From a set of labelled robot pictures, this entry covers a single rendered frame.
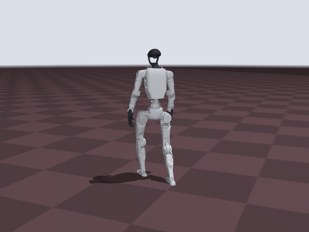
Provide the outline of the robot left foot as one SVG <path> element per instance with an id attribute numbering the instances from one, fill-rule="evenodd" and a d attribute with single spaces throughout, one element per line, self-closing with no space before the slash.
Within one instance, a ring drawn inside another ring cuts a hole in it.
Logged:
<path id="1" fill-rule="evenodd" d="M 141 173 L 141 170 L 137 170 L 137 173 L 139 173 L 141 176 L 147 176 L 147 173 L 143 171 L 143 173 Z"/>

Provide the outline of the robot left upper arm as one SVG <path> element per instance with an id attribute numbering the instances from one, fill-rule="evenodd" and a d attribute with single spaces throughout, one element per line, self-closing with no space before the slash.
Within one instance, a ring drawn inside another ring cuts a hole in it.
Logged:
<path id="1" fill-rule="evenodd" d="M 142 78 L 144 78 L 146 76 L 146 71 L 147 70 L 139 70 L 136 73 L 136 79 L 135 79 L 135 84 L 134 84 L 134 92 L 133 92 L 133 96 L 139 97 L 140 95 L 140 87 L 142 84 Z"/>

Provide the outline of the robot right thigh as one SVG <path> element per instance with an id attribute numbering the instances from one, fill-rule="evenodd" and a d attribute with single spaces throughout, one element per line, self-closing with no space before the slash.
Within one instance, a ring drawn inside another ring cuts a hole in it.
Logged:
<path id="1" fill-rule="evenodd" d="M 162 152 L 164 154 L 170 153 L 170 122 L 171 115 L 167 112 L 162 112 L 163 117 L 160 120 L 161 136 L 162 136 Z"/>

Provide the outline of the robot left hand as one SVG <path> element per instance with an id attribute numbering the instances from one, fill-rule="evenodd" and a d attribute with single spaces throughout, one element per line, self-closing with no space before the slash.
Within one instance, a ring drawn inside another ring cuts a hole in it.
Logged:
<path id="1" fill-rule="evenodd" d="M 134 120 L 134 118 L 132 117 L 133 113 L 132 110 L 129 109 L 128 111 L 128 124 L 130 127 L 134 127 L 134 124 L 132 123 L 132 119 Z"/>

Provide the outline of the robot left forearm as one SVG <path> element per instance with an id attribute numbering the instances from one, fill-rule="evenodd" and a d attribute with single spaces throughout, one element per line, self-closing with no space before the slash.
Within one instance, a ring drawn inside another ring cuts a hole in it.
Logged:
<path id="1" fill-rule="evenodd" d="M 132 94 L 131 94 L 131 98 L 130 98 L 130 103 L 129 103 L 129 108 L 127 111 L 129 111 L 129 109 L 132 110 L 132 113 L 134 112 L 134 108 L 135 108 L 135 105 L 136 105 L 136 101 L 137 101 L 137 97 L 136 96 L 133 96 L 133 92 L 134 92 L 134 89 L 132 91 Z"/>

